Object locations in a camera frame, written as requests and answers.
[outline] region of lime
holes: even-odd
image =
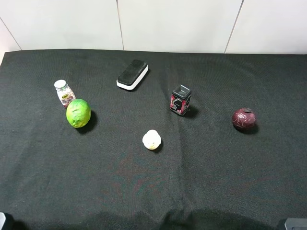
[[[66,118],[74,128],[81,128],[91,118],[91,107],[85,100],[75,99],[67,107]]]

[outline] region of white tile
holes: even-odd
[[[118,0],[125,50],[223,53],[242,0]]]
[[[0,53],[6,51],[20,50],[14,38],[0,19]]]
[[[21,49],[122,49],[115,0],[0,0]]]
[[[307,54],[306,0],[246,0],[227,53]]]

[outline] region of dark red ball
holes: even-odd
[[[232,123],[237,129],[246,130],[254,127],[256,117],[251,109],[242,108],[232,115]]]

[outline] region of white bottle cap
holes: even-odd
[[[62,89],[65,86],[66,86],[65,80],[58,80],[54,83],[54,87],[56,87],[56,89]]]

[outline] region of white ball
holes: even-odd
[[[149,130],[143,137],[143,144],[149,150],[155,150],[161,144],[161,137],[155,130]]]

